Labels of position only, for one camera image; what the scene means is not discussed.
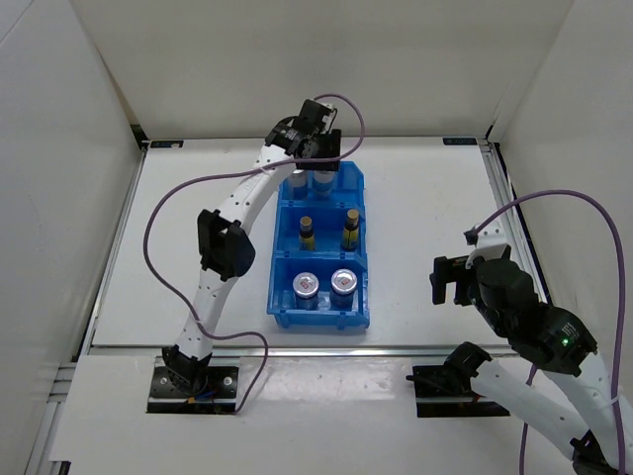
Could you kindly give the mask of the silver lid jar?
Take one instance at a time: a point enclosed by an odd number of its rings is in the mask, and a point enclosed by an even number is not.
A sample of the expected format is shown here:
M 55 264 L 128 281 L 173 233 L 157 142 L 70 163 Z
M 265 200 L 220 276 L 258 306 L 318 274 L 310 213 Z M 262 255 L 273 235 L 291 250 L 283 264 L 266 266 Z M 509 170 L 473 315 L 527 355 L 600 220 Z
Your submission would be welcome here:
M 337 173 L 335 171 L 315 170 L 313 175 L 313 191 L 317 199 L 330 197 Z
M 290 175 L 289 189 L 293 200 L 304 200 L 308 195 L 309 173 L 304 169 L 295 169 Z

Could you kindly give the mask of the silver lid jar front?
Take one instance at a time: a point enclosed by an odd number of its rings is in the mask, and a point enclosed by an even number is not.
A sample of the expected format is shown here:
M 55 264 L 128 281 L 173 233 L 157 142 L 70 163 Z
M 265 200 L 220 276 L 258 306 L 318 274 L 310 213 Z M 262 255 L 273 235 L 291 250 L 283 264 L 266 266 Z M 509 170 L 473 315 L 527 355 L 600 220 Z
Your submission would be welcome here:
M 313 191 L 317 199 L 330 197 L 337 173 L 335 171 L 315 170 L 313 175 Z

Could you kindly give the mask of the yellow label sauce bottle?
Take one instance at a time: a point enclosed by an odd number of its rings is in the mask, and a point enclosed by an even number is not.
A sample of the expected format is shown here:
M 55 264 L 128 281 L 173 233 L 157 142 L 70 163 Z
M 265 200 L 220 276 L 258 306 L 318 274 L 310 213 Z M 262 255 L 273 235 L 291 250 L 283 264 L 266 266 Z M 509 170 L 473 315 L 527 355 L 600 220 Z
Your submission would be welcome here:
M 316 248 L 316 238 L 313 220 L 310 216 L 302 216 L 300 218 L 300 250 L 314 251 Z
M 347 251 L 356 249 L 359 240 L 360 214 L 356 209 L 350 209 L 346 213 L 343 226 L 341 247 Z

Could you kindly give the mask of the yellow label sauce bottle front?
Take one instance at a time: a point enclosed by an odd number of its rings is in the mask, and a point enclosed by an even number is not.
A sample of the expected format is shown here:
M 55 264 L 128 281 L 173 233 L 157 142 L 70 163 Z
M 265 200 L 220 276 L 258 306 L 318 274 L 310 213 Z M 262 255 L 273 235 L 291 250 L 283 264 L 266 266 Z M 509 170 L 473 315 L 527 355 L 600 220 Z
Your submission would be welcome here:
M 316 238 L 313 220 L 310 216 L 302 216 L 300 218 L 300 250 L 314 251 L 316 248 Z

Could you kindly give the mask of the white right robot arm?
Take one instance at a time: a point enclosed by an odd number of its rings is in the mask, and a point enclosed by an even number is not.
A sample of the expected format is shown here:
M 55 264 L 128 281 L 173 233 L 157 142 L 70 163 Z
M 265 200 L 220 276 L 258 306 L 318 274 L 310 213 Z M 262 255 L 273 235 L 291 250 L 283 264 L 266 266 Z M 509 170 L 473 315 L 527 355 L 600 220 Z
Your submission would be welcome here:
M 473 306 L 494 333 L 565 395 L 562 406 L 510 374 L 479 346 L 464 342 L 445 360 L 442 388 L 488 398 L 546 437 L 578 474 L 632 471 L 632 408 L 612 391 L 596 340 L 574 314 L 539 300 L 531 276 L 506 257 L 435 258 L 432 301 Z

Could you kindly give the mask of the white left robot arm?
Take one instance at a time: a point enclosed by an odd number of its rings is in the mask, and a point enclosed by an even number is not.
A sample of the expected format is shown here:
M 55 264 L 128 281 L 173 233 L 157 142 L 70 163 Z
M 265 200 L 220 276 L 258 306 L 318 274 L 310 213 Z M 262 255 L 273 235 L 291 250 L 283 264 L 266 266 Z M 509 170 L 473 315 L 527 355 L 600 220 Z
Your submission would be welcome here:
M 213 211 L 197 218 L 201 257 L 199 284 L 189 317 L 176 342 L 162 349 L 168 376 L 186 396 L 207 391 L 213 352 L 210 335 L 220 319 L 228 294 L 250 269 L 255 248 L 249 234 L 256 218 L 298 159 L 334 158 L 340 131 L 333 130 L 337 110 L 331 104 L 306 100 L 293 118 L 283 119 L 265 138 L 250 174 Z

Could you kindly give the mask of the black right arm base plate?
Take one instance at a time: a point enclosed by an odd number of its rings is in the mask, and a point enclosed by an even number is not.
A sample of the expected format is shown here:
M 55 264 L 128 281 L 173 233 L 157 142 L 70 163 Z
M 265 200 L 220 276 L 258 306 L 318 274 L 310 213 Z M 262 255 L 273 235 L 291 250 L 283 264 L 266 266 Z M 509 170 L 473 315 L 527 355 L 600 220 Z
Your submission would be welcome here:
M 509 411 L 470 389 L 451 386 L 442 365 L 416 365 L 406 380 L 413 385 L 419 419 L 500 418 Z

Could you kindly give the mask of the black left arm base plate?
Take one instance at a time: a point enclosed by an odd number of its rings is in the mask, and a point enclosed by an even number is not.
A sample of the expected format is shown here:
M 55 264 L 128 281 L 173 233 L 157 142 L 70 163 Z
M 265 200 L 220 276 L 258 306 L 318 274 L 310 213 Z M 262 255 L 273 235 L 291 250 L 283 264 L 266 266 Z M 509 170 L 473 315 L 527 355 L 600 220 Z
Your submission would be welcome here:
M 166 366 L 158 361 L 154 364 L 145 411 L 160 415 L 231 415 L 237 404 L 238 379 L 236 360 L 212 361 L 202 381 L 194 389 L 185 389 L 180 383 L 175 384 Z

